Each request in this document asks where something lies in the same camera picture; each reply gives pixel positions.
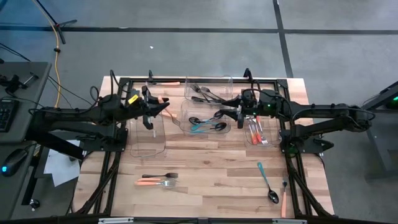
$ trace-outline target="blue spoon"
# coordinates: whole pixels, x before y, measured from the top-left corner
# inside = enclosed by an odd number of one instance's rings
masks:
[[[262,163],[261,163],[261,162],[258,162],[258,163],[257,163],[257,166],[259,167],[259,169],[260,169],[260,171],[261,171],[261,174],[262,174],[262,177],[264,178],[264,180],[266,181],[266,183],[267,183],[267,185],[268,185],[268,197],[269,197],[269,199],[271,200],[271,202],[279,203],[279,197],[278,197],[278,195],[276,194],[275,191],[271,190],[271,187],[270,187],[269,184],[268,184],[268,180],[267,180],[267,177],[266,177],[266,173],[264,173],[264,169],[262,168]]]

